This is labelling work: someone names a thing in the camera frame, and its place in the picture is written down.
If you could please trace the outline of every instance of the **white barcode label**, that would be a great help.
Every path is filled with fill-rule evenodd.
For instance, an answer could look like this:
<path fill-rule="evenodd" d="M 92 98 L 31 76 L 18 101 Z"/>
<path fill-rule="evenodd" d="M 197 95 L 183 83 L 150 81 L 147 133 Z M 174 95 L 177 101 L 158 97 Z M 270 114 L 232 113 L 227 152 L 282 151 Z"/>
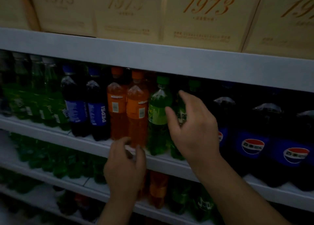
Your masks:
<path fill-rule="evenodd" d="M 56 118 L 57 123 L 61 123 L 60 119 L 59 119 L 59 116 L 57 114 L 55 114 L 55 118 Z"/>
<path fill-rule="evenodd" d="M 39 113 L 40 113 L 41 119 L 45 119 L 44 112 L 42 110 L 39 110 Z"/>
<path fill-rule="evenodd" d="M 112 111 L 119 113 L 119 103 L 118 102 L 112 102 Z"/>
<path fill-rule="evenodd" d="M 145 108 L 140 108 L 139 109 L 139 119 L 145 117 Z"/>
<path fill-rule="evenodd" d="M 27 115 L 29 116 L 32 116 L 32 110 L 30 109 L 30 107 L 25 107 L 26 108 L 26 112 L 27 112 Z"/>

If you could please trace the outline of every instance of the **cardboard box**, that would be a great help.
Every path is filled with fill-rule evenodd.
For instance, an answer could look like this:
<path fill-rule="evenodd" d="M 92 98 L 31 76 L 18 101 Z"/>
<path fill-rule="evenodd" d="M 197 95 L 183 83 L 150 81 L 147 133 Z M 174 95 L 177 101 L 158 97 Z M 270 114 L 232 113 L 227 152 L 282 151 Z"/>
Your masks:
<path fill-rule="evenodd" d="M 162 0 L 93 0 L 97 37 L 158 43 Z"/>
<path fill-rule="evenodd" d="M 243 51 L 314 59 L 314 0 L 261 0 Z"/>
<path fill-rule="evenodd" d="M 91 0 L 33 0 L 42 31 L 95 36 Z"/>
<path fill-rule="evenodd" d="M 167 0 L 164 44 L 242 50 L 260 0 Z"/>
<path fill-rule="evenodd" d="M 0 27 L 40 31 L 31 0 L 0 0 Z"/>

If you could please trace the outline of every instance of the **person's left hand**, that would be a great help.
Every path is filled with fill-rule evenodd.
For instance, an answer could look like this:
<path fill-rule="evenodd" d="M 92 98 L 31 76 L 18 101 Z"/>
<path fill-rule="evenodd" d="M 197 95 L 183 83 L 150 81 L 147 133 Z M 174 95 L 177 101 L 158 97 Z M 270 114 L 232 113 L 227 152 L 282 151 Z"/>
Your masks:
<path fill-rule="evenodd" d="M 128 159 L 125 145 L 130 140 L 130 137 L 123 137 L 112 143 L 104 167 L 104 176 L 110 187 L 110 199 L 123 204 L 136 202 L 146 171 L 146 156 L 140 146 L 136 148 L 136 161 Z"/>

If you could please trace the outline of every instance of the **orange label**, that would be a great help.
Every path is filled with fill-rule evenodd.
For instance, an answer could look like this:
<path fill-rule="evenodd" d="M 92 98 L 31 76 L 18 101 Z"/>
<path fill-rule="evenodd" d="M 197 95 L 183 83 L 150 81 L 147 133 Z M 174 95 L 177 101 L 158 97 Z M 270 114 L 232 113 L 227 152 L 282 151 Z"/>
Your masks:
<path fill-rule="evenodd" d="M 167 193 L 167 187 L 157 187 L 156 184 L 151 183 L 149 186 L 149 192 L 155 198 L 164 198 Z"/>
<path fill-rule="evenodd" d="M 148 100 L 139 101 L 127 99 L 127 115 L 132 119 L 147 117 Z"/>
<path fill-rule="evenodd" d="M 126 112 L 127 101 L 126 101 L 125 94 L 121 94 L 121 95 L 107 94 L 107 95 L 108 95 L 109 112 L 115 112 L 115 113 Z"/>

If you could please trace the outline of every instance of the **forearm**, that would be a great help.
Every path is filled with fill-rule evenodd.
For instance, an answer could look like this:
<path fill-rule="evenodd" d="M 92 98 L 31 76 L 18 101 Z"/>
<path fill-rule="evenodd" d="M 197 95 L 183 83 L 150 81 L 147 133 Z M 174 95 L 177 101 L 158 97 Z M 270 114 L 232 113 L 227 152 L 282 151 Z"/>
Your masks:
<path fill-rule="evenodd" d="M 226 225 L 289 225 L 289 223 L 220 158 L 199 180 L 212 196 Z"/>
<path fill-rule="evenodd" d="M 125 225 L 131 217 L 134 202 L 110 198 L 102 211 L 97 225 Z"/>

